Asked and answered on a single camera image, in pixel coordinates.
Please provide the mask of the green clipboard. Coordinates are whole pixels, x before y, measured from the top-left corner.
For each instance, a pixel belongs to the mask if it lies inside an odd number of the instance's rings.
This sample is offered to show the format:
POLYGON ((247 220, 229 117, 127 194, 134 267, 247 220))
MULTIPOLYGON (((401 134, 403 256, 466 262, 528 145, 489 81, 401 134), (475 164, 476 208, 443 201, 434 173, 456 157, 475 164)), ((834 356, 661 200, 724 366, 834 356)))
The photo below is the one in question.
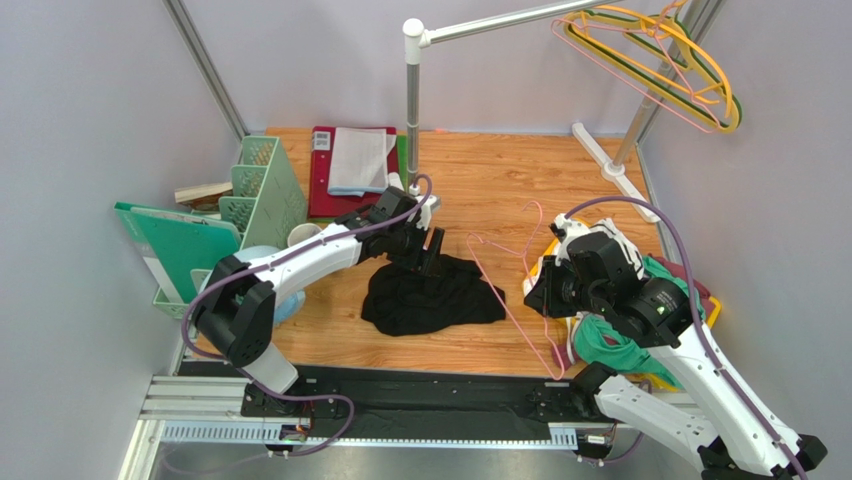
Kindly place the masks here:
POLYGON ((237 227, 219 219, 127 202, 113 209, 171 303, 189 303, 197 294, 191 272, 211 270, 241 244, 237 227))

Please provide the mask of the red folder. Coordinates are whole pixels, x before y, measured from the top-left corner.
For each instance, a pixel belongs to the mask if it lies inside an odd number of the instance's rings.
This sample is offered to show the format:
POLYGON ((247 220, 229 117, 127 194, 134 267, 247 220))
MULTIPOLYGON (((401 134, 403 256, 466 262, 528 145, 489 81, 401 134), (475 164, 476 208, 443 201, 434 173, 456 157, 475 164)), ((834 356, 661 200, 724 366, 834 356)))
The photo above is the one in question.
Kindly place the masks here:
MULTIPOLYGON (((376 201, 381 193, 368 193, 358 196, 331 196, 327 192, 330 171, 332 144, 338 127, 317 126, 312 132, 309 216, 311 218, 332 218, 342 215, 359 206, 376 201)), ((385 129, 389 134, 399 135, 394 127, 356 128, 385 129)), ((389 185, 400 181, 396 146, 391 150, 387 161, 389 185)))

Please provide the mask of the silver white clothes rack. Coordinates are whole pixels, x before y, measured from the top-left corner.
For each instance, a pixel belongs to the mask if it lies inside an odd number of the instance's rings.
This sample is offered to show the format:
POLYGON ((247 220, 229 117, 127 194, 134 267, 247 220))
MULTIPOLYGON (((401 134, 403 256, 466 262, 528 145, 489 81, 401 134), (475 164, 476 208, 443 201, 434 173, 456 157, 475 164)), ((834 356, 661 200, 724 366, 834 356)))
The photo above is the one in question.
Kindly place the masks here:
MULTIPOLYGON (((419 134, 420 134, 420 65, 422 51, 429 46, 459 38, 465 38, 485 32, 495 31, 511 26, 521 25, 537 20, 555 18, 575 11, 593 7, 601 7, 603 1, 567 1, 548 4, 540 7, 519 10, 500 15, 485 17, 464 23, 429 30, 417 18, 407 19, 402 26, 405 46, 406 64, 406 127, 408 137, 408 153, 406 156, 406 174, 401 188, 407 193, 418 195, 420 187, 415 177, 419 173, 419 134)), ((660 216, 650 209, 647 199, 638 188, 627 179, 624 167, 621 165, 626 155, 620 154, 619 160, 610 158, 603 152, 602 147, 592 139, 585 127, 579 123, 572 126, 572 132, 580 140, 581 145, 598 163, 602 176, 613 183, 622 196, 630 199, 637 213, 648 223, 657 223, 660 216)))

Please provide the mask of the wooden block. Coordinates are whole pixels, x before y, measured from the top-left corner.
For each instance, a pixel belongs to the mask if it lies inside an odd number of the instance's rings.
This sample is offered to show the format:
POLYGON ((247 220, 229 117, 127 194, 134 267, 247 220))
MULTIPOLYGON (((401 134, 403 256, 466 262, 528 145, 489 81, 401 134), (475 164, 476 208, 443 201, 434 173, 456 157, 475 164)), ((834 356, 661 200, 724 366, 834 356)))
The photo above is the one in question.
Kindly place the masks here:
POLYGON ((231 182, 203 184, 183 187, 174 191, 174 200, 178 205, 201 212, 217 212, 219 199, 233 194, 231 182))

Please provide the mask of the green sheet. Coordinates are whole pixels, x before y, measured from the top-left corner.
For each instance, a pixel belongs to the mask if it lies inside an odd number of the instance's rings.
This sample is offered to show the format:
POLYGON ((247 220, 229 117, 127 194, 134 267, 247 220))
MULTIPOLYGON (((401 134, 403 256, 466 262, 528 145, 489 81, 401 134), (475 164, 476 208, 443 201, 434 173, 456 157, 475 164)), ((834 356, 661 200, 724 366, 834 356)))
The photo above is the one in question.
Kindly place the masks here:
POLYGON ((400 180, 404 187, 407 186, 408 181, 408 172, 407 172, 407 151, 408 151, 408 142, 406 135, 398 135, 396 140, 396 152, 397 152, 397 161, 398 161, 398 174, 400 176, 400 180))

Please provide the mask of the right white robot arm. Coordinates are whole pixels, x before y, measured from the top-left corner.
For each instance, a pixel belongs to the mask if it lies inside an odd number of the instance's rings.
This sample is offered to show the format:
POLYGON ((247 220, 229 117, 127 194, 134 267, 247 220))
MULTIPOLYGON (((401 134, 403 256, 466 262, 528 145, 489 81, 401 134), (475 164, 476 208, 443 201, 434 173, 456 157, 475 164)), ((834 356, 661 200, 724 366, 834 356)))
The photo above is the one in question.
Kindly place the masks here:
POLYGON ((576 403, 636 427, 705 479, 802 479, 826 458, 819 438, 795 432, 746 385, 688 288, 647 277, 636 248, 613 228, 571 220, 552 231, 556 248, 526 283, 526 304, 551 318, 601 315, 659 361, 699 413, 641 391, 601 362, 573 378, 576 403))

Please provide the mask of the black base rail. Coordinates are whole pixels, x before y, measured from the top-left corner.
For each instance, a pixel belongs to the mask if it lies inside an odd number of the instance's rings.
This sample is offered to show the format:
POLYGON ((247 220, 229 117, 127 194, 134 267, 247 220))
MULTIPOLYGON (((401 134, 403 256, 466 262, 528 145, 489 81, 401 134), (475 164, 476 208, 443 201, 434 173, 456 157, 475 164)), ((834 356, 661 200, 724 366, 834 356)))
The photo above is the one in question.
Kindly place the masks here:
POLYGON ((295 457, 317 447, 529 449, 602 466, 631 456, 643 435, 539 377, 301 366, 276 398, 215 362, 151 381, 140 416, 166 441, 259 444, 295 457))

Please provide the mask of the green garment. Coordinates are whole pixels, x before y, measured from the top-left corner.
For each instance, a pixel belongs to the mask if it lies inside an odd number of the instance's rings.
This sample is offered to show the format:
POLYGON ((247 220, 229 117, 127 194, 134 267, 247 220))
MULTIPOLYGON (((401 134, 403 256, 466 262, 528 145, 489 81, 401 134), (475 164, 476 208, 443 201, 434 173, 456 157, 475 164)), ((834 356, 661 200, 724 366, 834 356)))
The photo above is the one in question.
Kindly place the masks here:
MULTIPOLYGON (((673 281, 681 289, 687 286, 685 268, 665 258, 646 255, 643 257, 646 274, 652 278, 664 278, 673 281)), ((702 319, 712 317, 716 305, 712 302, 709 289, 698 280, 694 280, 695 292, 699 296, 698 308, 702 319)), ((587 314, 576 333, 574 345, 582 361, 591 364, 600 362, 625 375, 653 376, 650 379, 655 389, 670 391, 684 387, 657 359, 640 348, 635 341, 618 333, 603 318, 587 314)))

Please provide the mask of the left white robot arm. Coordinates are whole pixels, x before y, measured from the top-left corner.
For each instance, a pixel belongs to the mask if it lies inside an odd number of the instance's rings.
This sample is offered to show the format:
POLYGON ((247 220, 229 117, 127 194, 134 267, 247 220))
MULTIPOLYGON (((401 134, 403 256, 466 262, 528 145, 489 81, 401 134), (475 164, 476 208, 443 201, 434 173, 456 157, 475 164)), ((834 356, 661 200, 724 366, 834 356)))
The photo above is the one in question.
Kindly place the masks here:
POLYGON ((271 340, 285 301, 333 273, 378 257, 418 274, 436 273, 444 232, 430 222, 440 207, 437 195, 412 196, 391 186, 377 203, 338 217, 284 250, 251 247, 227 256, 187 307, 182 332, 195 329, 215 347, 212 358, 284 394, 298 379, 296 367, 271 340))

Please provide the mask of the yellow plastic tray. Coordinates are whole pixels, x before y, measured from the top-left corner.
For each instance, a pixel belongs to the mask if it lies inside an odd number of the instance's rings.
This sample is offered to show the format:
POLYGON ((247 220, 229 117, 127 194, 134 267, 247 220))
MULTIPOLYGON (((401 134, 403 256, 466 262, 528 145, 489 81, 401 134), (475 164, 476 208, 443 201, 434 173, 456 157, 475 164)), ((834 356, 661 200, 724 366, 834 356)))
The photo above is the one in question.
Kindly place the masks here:
MULTIPOLYGON (((539 270, 542 267, 543 257, 539 257, 535 266, 528 272, 528 278, 522 282, 524 300, 530 298, 530 292, 535 280, 538 280, 539 270)), ((645 273, 650 278, 664 278, 673 281, 680 287, 686 286, 685 268, 662 257, 644 255, 642 257, 645 273)), ((708 327, 713 327, 721 312, 721 303, 710 293, 710 291, 698 280, 694 281, 695 291, 699 295, 699 313, 708 327)), ((683 387, 659 361, 635 343, 635 341, 619 334, 604 319, 599 316, 590 316, 590 324, 585 325, 580 317, 564 317, 563 321, 569 327, 569 340, 565 345, 559 345, 553 353, 554 362, 564 366, 577 364, 578 362, 601 362, 614 368, 618 373, 625 375, 636 375, 640 380, 651 382, 654 390, 675 392, 683 387), (570 344, 572 356, 567 353, 570 344)))

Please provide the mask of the green mesh file organizer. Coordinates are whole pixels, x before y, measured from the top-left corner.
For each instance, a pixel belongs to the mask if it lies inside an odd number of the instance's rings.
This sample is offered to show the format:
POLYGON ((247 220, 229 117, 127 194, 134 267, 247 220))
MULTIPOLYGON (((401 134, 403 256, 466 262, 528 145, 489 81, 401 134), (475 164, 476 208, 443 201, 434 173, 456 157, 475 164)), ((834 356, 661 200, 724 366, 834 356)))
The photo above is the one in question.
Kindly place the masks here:
MULTIPOLYGON (((258 245, 285 249, 290 231, 307 220, 308 204, 280 140, 267 136, 244 138, 240 160, 231 168, 231 183, 233 194, 219 199, 217 212, 185 213, 219 219, 236 226, 241 235, 237 251, 258 245)), ((191 272, 197 294, 211 270, 191 272)), ((170 314, 178 317, 186 311, 189 303, 171 303, 160 289, 155 304, 165 306, 170 314)))

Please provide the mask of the white mesh pouch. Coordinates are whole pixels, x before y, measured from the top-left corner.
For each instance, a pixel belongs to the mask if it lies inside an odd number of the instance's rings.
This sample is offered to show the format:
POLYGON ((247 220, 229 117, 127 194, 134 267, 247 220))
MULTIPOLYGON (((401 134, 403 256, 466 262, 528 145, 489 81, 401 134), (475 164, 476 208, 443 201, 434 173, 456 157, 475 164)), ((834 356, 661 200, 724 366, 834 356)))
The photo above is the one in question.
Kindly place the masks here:
POLYGON ((331 196, 381 193, 389 185, 388 156, 397 137, 385 129, 338 127, 332 144, 327 192, 331 196))

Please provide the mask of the black tank top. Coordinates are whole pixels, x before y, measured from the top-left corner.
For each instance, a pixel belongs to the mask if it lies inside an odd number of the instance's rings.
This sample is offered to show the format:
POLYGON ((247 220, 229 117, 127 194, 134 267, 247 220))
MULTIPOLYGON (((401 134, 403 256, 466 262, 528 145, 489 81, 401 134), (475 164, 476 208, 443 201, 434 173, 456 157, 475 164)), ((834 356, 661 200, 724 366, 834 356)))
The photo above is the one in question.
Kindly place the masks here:
POLYGON ((384 335, 400 337, 506 318, 505 292, 491 287, 474 261, 449 255, 440 260, 437 276, 394 264, 379 268, 369 280, 361 319, 384 335))

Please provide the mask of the black white striped shirt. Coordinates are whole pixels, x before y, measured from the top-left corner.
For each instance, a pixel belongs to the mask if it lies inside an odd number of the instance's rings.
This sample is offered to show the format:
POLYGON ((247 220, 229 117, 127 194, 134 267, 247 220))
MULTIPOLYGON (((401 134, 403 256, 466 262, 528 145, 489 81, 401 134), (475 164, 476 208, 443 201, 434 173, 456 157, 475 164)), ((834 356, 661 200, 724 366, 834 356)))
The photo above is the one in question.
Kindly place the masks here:
POLYGON ((604 218, 589 227, 591 232, 605 233, 614 240, 621 248, 627 262, 632 266, 637 278, 645 278, 645 267, 640 249, 627 238, 627 236, 616 226, 612 218, 604 218))

